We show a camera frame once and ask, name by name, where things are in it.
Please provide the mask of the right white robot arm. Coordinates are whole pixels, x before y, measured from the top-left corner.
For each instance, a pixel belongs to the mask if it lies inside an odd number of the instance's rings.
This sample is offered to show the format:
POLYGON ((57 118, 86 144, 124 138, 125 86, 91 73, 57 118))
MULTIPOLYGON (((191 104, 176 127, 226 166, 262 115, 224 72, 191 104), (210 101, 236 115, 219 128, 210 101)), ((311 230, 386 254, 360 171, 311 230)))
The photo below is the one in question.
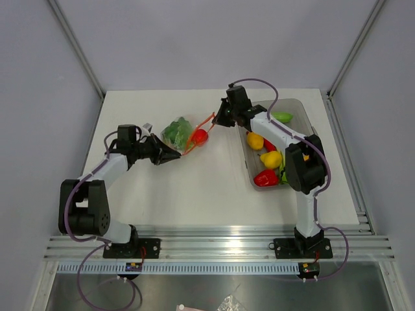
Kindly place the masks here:
POLYGON ((283 152, 285 176, 296 191, 297 221, 292 243, 302 258, 312 255, 324 240, 318 223, 317 196, 330 184, 330 169, 320 138, 298 133, 271 116, 271 109, 254 106, 243 86, 230 84, 213 124, 240 126, 283 152))

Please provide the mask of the clear zip top bag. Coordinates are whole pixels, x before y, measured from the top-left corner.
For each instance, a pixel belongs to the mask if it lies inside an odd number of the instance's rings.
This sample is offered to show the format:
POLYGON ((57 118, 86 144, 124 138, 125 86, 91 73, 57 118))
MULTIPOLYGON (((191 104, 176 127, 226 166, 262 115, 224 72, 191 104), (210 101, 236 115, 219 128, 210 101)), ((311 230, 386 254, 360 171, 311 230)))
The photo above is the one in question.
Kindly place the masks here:
POLYGON ((161 140, 183 156, 187 155, 207 143, 214 117, 215 113, 179 116, 161 131, 161 140))

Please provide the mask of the toy napa cabbage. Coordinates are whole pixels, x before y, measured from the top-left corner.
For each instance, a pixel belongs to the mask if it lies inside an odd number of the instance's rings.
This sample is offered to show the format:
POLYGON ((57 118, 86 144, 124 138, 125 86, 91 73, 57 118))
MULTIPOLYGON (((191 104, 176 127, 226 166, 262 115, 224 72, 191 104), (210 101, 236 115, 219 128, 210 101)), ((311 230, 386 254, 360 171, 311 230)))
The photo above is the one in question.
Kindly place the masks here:
POLYGON ((184 152, 194 128, 184 117, 172 121, 161 133, 162 141, 172 149, 184 152))

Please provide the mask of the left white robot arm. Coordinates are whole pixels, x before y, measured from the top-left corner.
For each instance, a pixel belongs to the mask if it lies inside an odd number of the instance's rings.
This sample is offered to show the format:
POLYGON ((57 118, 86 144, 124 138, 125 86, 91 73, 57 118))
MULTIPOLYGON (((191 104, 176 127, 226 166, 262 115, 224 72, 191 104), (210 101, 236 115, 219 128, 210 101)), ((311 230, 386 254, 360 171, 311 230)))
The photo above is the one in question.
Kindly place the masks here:
POLYGON ((104 147, 104 157, 92 171, 62 182, 58 228, 77 243, 102 242, 106 258, 144 257, 157 240, 142 242, 134 225, 111 219, 108 189, 139 160, 161 165, 182 155, 150 130, 130 124, 109 133, 104 147))

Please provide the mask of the toy yellow potato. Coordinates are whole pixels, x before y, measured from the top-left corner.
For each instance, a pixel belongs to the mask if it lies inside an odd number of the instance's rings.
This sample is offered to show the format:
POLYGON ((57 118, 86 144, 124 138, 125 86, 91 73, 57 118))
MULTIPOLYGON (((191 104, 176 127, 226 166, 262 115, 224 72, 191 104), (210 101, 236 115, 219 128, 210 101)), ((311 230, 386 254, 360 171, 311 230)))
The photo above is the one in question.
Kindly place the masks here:
POLYGON ((254 132, 248 132, 246 142, 252 150, 261 150, 264 146, 263 137, 254 132))

